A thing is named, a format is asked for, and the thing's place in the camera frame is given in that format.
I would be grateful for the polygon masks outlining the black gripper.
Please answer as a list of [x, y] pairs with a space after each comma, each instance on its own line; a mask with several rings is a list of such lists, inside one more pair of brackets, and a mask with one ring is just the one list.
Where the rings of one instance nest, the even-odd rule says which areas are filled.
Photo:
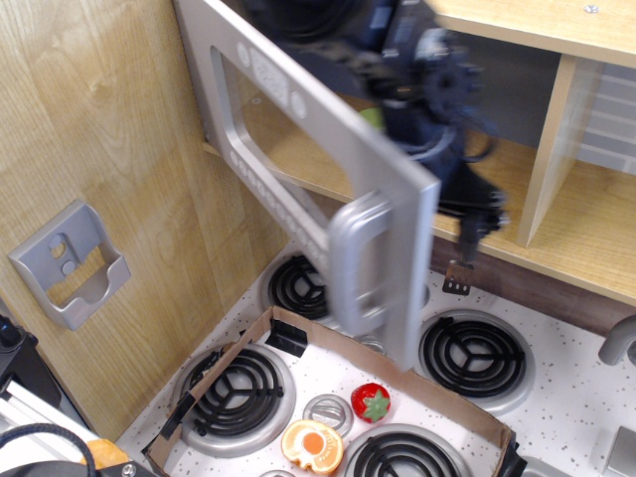
[[473, 261], [481, 239], [508, 221], [505, 193], [471, 169], [498, 145], [492, 124], [468, 106], [441, 122], [423, 107], [389, 101], [387, 136], [440, 181], [437, 210], [460, 219], [460, 259]]

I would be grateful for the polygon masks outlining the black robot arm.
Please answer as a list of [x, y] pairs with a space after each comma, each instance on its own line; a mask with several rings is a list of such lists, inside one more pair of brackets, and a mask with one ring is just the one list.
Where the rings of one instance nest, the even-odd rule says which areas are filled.
[[481, 71], [424, 1], [242, 1], [239, 10], [317, 79], [348, 72], [385, 135], [441, 182], [437, 210], [459, 222], [460, 261], [505, 222], [505, 194], [471, 166], [498, 140], [468, 103]]

